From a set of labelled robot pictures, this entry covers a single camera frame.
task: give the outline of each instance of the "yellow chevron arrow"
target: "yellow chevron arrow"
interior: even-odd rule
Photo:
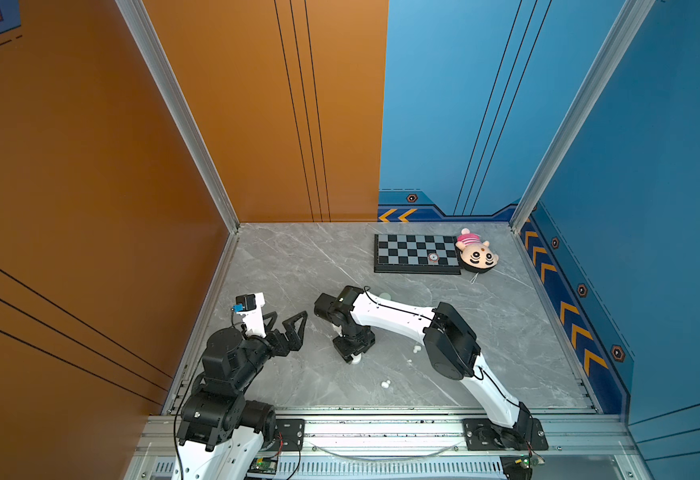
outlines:
[[[580,335],[586,336],[590,340],[593,339],[593,336],[590,335],[590,332],[588,332],[587,330],[585,330],[581,326],[572,324],[571,325],[571,346],[574,347],[575,350],[576,350],[576,334],[577,333],[579,333]]]
[[[398,219],[399,219],[401,222],[404,222],[404,223],[407,224],[407,223],[408,223],[408,219],[407,219],[406,217],[409,216],[409,215],[411,215],[411,214],[412,214],[413,212],[415,212],[415,211],[417,211],[417,209],[416,209],[416,208],[412,208],[411,210],[409,210],[408,212],[406,212],[406,213],[403,214],[402,216],[399,216]]]
[[[539,237],[539,235],[537,235],[537,232],[532,232],[531,230],[529,230],[528,232],[526,232],[526,250],[529,249],[529,237],[530,237],[530,236]]]
[[[542,277],[542,283],[544,283],[544,273],[545,273],[547,270],[552,270],[553,272],[557,272],[557,271],[558,271],[558,269],[556,269],[555,266],[552,266],[552,265],[550,265],[550,264],[545,264],[544,262],[542,262],[542,270],[541,270],[541,272],[540,272],[540,276]]]
[[[537,266],[537,254],[546,254],[547,250],[545,250],[541,246],[535,246],[531,250],[534,252],[534,255],[531,258],[531,263],[534,264],[534,266]]]
[[[392,214],[395,210],[397,210],[397,208],[390,208],[387,212],[384,213],[384,215],[379,217],[379,220],[390,223],[390,221],[387,219],[387,216],[389,214]]]
[[[609,369],[604,359],[585,349],[585,374],[587,374],[587,376],[590,376],[590,360],[595,360],[596,363],[599,363],[606,370]]]
[[[574,312],[574,313],[576,313],[577,315],[580,314],[580,312],[576,309],[576,307],[575,307],[574,305],[570,305],[570,304],[568,304],[568,303],[566,303],[566,302],[561,302],[561,303],[560,303],[560,324],[561,324],[561,325],[565,325],[565,324],[566,324],[566,322],[564,321],[564,315],[566,315],[566,311],[567,311],[567,310],[568,310],[569,312]]]

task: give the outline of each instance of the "doll face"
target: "doll face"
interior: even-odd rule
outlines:
[[[479,271],[494,268],[499,261],[499,256],[489,250],[489,243],[483,242],[464,245],[457,242],[457,248],[462,250],[460,258],[468,270]]]

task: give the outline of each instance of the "checkered board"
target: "checkered board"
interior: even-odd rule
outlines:
[[[456,236],[374,235],[374,272],[459,275]]]

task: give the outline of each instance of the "gray marble tabletop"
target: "gray marble tabletop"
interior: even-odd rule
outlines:
[[[475,283],[468,272],[374,273],[375,234],[459,235],[465,226],[499,255],[499,264]],[[301,351],[269,360],[248,399],[280,408],[479,407],[459,382],[433,370],[424,349],[414,352],[412,340],[392,332],[375,329],[376,345],[357,365],[339,357],[331,342],[336,332],[312,313],[313,303],[345,285],[368,285],[415,306],[451,303],[477,333],[494,374],[529,408],[590,407],[507,224],[244,224],[239,235],[205,339],[230,325],[230,308],[243,293],[264,292],[263,310],[277,311],[279,322],[302,310],[310,314]]]

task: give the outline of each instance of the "plush toy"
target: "plush toy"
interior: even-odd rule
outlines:
[[[459,264],[476,275],[485,274],[499,262],[499,256],[489,250],[489,243],[481,243],[480,237],[471,234],[467,228],[463,228],[457,238],[457,248],[460,250]]]

